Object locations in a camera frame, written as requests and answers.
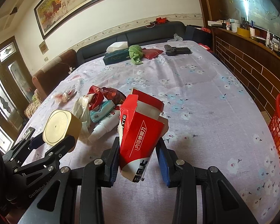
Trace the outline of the yellow plastic container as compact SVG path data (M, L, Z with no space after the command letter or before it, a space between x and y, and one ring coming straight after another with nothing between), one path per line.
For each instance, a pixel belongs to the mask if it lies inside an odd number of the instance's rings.
M72 152L76 146L82 129L81 121L67 110L55 110L49 116L42 133L44 142L50 146L59 144L66 136L74 137L74 145L68 152Z

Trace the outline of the cream paper bag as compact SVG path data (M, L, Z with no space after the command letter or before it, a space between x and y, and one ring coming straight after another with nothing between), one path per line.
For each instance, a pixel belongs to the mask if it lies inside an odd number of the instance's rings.
M81 135L89 135L88 128L90 127L90 102L93 98L93 94L81 96L75 103L72 108L72 114L75 115L80 122L82 123Z

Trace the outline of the pink white wrapper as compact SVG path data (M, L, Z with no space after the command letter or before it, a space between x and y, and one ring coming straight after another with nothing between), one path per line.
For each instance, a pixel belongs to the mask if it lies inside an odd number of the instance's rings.
M71 99L76 93L74 88L64 91L63 93L56 93L53 96L55 103L67 103L69 99Z

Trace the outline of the white red-label bottle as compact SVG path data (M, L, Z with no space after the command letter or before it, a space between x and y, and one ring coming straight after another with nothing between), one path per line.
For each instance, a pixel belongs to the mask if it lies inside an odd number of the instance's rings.
M111 110L94 128L88 140L91 143L98 141L105 134L117 127L120 119L120 105Z

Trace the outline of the red plastic bag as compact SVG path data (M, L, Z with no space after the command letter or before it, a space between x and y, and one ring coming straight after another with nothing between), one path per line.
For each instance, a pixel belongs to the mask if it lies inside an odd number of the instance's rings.
M122 104L126 99L126 96L115 88L99 88L95 85L90 87L87 94L92 95L92 99L88 103L89 110L95 109L103 102L104 99L113 101L115 105Z

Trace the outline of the red white torn box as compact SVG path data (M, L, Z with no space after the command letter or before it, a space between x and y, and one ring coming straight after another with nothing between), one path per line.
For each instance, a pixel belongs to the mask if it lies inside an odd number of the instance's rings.
M143 179L157 142L168 131L163 109L162 101L135 88L120 106L119 167L134 183Z

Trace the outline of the black smartphone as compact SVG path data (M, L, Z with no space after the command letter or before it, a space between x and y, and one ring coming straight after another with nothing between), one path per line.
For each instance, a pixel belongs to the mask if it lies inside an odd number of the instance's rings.
M35 128L29 127L27 130L18 137L17 143L25 142L26 140L30 139L35 132Z

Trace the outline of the teal tissue pack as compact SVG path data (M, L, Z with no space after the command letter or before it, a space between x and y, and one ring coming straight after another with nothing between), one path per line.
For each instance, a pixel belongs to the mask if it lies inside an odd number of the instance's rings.
M102 120L108 113L115 108L112 100L102 102L99 106L90 111L90 119L93 123Z

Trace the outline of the purple floral tablecloth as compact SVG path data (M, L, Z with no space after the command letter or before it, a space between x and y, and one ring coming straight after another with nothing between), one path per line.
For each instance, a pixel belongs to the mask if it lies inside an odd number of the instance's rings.
M195 167L216 166L240 194L259 223L269 223L280 205L280 164L268 126L244 85L216 57L193 41L169 43L188 47L190 55L133 65L130 60L106 66L103 57L86 62L51 93L74 87L75 97L56 104L49 95L19 135L29 127L33 136L44 129L55 109L71 111L92 85L115 88L126 96L132 88L164 103L169 130L163 137L169 149ZM60 166L86 166L111 147L117 127L98 142L78 141ZM120 173L112 188L103 188L105 223L172 223L176 189L162 181L155 151L144 181L132 183Z

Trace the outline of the green crumpled cloth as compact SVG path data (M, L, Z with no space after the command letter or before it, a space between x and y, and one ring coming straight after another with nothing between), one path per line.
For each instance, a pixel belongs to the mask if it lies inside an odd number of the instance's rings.
M139 45L132 45L128 49L129 56L133 65L141 65L143 62L141 59L143 58L143 50Z

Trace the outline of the red flat pouch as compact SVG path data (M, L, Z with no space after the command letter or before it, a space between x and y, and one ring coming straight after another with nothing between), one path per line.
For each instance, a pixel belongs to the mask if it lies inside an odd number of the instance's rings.
M158 57L159 55L161 55L163 53L163 51L159 50L159 49L143 48L142 53L143 53L144 58L151 60L151 59L154 59L154 58Z

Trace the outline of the wooden sideboard cabinet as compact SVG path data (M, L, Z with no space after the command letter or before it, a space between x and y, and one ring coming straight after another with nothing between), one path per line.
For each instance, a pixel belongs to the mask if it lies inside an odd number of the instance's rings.
M280 94L280 57L264 45L212 27L213 50L244 85L260 111L272 117Z

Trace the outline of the red item on sofa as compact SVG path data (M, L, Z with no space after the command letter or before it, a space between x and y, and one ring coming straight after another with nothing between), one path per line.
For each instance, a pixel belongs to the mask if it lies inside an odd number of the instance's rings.
M155 21L152 21L152 22L149 22L145 25L145 27L147 28L153 28L157 25L160 25L160 24L165 24L167 23L169 20L165 17L165 18L161 18L161 17L158 17L155 19Z

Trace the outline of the yellow box on sideboard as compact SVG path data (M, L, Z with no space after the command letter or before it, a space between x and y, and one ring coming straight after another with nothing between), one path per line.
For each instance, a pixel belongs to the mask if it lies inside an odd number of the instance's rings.
M250 38L250 30L237 27L237 34L245 38Z

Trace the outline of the small gold wall plaque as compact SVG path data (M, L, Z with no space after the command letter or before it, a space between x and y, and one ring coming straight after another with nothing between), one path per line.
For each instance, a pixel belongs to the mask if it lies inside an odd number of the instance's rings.
M40 45L39 45L39 49L41 51L41 53L44 55L47 51L48 51L48 47L46 44L46 41L43 41Z

